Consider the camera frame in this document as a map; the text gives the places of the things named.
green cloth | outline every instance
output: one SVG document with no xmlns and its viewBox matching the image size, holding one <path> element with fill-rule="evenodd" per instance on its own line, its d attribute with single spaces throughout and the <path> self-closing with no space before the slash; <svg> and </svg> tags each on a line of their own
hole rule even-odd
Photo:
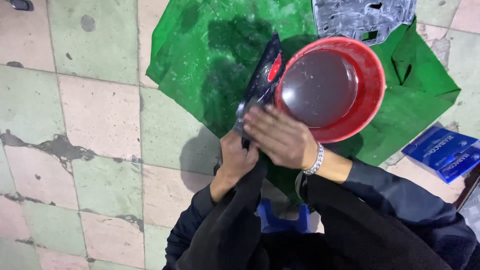
<svg viewBox="0 0 480 270">
<path fill-rule="evenodd" d="M 286 59 L 316 40 L 311 2 L 170 0 L 152 35 L 146 74 L 222 137 L 274 29 Z M 340 154 L 377 166 L 453 105 L 460 89 L 415 29 L 415 22 L 401 25 L 372 47 L 385 69 L 385 97 L 370 124 L 331 146 Z M 267 178 L 300 202 L 297 174 L 270 164 Z"/>
</svg>

water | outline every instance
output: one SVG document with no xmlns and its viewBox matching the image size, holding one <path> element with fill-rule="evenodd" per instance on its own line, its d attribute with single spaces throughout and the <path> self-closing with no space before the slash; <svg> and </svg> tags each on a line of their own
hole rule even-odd
<svg viewBox="0 0 480 270">
<path fill-rule="evenodd" d="M 357 88 L 357 74 L 345 58 L 317 51 L 302 56 L 285 72 L 282 99 L 294 118 L 309 127 L 322 127 L 345 116 Z"/>
</svg>

dirty floor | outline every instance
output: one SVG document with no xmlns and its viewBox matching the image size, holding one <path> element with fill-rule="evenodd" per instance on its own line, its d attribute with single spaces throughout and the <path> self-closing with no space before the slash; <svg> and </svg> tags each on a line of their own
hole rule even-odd
<svg viewBox="0 0 480 270">
<path fill-rule="evenodd" d="M 33 0 L 23 12 L 0 0 L 2 269 L 164 266 L 170 228 L 211 181 L 218 150 L 218 138 L 144 75 L 167 2 Z M 479 2 L 418 0 L 417 15 L 463 89 L 439 121 L 480 137 Z M 463 189 L 399 154 L 382 167 L 448 202 Z"/>
</svg>

blue stool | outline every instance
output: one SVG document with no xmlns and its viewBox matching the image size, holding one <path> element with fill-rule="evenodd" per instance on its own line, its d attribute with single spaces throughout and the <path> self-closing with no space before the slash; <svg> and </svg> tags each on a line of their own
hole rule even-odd
<svg viewBox="0 0 480 270">
<path fill-rule="evenodd" d="M 308 223 L 310 222 L 310 211 L 306 204 L 299 205 L 299 218 L 296 221 L 279 219 L 273 215 L 270 200 L 262 198 L 257 207 L 263 233 L 276 233 L 282 231 L 297 231 L 299 233 L 310 233 Z"/>
</svg>

blue box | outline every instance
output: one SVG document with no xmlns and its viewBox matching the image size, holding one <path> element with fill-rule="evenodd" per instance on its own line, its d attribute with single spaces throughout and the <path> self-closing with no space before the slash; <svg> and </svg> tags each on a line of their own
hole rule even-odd
<svg viewBox="0 0 480 270">
<path fill-rule="evenodd" d="M 480 141 L 432 126 L 403 148 L 402 153 L 450 183 L 480 162 Z"/>
</svg>

